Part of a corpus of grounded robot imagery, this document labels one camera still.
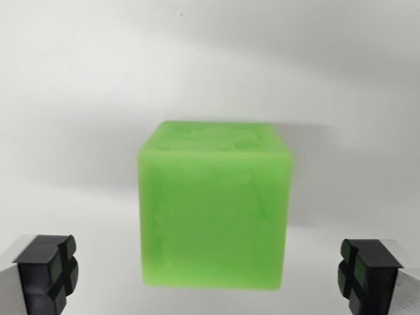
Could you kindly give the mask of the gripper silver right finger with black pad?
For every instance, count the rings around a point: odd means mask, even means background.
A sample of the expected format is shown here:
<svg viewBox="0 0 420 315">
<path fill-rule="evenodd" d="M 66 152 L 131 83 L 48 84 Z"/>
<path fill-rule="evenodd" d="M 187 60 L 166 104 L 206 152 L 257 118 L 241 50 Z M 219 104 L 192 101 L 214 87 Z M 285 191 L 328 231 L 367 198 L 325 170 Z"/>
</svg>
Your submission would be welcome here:
<svg viewBox="0 0 420 315">
<path fill-rule="evenodd" d="M 418 314 L 419 260 L 395 240 L 345 239 L 337 276 L 355 315 Z"/>
</svg>

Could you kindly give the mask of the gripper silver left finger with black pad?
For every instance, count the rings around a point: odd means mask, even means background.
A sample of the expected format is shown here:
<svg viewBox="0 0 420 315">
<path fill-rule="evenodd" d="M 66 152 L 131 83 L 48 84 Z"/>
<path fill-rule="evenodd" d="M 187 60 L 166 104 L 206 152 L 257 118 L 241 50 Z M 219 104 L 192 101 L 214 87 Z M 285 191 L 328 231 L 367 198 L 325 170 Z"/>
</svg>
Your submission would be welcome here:
<svg viewBox="0 0 420 315">
<path fill-rule="evenodd" d="M 72 235 L 24 234 L 1 252 L 1 313 L 58 315 L 77 285 Z"/>
</svg>

